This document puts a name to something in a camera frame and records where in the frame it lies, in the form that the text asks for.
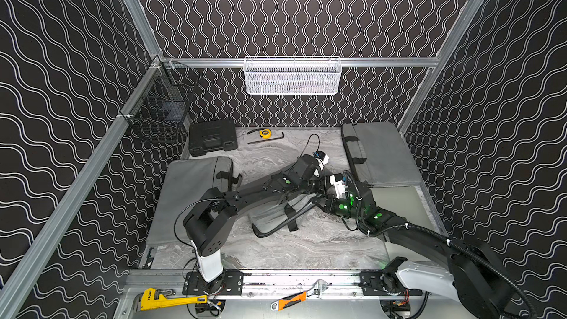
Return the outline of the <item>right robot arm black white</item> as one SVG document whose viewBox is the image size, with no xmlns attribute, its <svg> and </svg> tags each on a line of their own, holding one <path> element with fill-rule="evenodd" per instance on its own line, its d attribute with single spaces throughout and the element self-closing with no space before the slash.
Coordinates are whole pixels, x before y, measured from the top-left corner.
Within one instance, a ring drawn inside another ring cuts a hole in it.
<svg viewBox="0 0 567 319">
<path fill-rule="evenodd" d="M 527 294 L 507 274 L 502 262 L 484 242 L 466 243 L 437 233 L 427 227 L 414 224 L 393 211 L 380 207 L 373 193 L 365 184 L 356 182 L 351 174 L 342 177 L 344 191 L 333 192 L 331 177 L 310 181 L 311 192 L 321 195 L 321 209 L 338 217 L 354 220 L 356 230 L 370 238 L 385 238 L 433 261 L 451 275 L 448 284 L 435 285 L 423 271 L 413 275 L 410 260 L 397 256 L 385 268 L 385 280 L 391 282 L 391 290 L 420 289 L 456 300 L 477 318 L 515 318 L 507 311 L 514 297 L 527 308 L 525 318 L 536 318 L 537 311 Z"/>
</svg>

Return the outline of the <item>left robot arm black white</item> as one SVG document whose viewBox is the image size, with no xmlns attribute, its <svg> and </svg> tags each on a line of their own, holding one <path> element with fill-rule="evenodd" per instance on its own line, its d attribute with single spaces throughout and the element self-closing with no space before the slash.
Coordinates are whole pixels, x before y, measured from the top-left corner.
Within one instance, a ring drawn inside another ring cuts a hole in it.
<svg viewBox="0 0 567 319">
<path fill-rule="evenodd" d="M 323 170 L 329 156 L 321 150 L 304 154 L 291 165 L 274 174 L 221 192 L 206 191 L 193 203 L 182 225 L 196 251 L 199 273 L 211 283 L 223 273 L 221 248 L 226 243 L 234 223 L 249 211 L 268 205 L 286 205 L 301 195 L 326 193 Z"/>
</svg>

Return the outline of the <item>silver laptop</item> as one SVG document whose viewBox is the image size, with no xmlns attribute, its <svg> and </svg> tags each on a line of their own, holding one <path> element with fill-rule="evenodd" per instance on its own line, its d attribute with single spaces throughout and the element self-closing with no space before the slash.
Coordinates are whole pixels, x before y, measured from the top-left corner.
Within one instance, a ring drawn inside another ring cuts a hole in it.
<svg viewBox="0 0 567 319">
<path fill-rule="evenodd" d="M 372 188 L 372 194 L 377 206 L 405 217 L 413 224 L 438 233 L 446 233 L 435 207 L 431 208 L 432 202 L 425 196 L 421 186 Z M 401 245 L 395 245 L 389 240 L 385 241 L 385 249 L 390 260 L 401 256 L 414 262 L 430 261 L 423 255 Z"/>
</svg>

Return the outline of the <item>grey zippered laptop bag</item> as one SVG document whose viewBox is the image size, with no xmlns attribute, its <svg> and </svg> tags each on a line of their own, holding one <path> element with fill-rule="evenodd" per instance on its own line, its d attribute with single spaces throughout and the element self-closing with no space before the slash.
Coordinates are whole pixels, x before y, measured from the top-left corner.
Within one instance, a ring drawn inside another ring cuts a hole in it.
<svg viewBox="0 0 567 319">
<path fill-rule="evenodd" d="M 419 185 L 422 176 L 394 124 L 347 123 L 341 137 L 354 178 L 374 187 Z"/>
</svg>

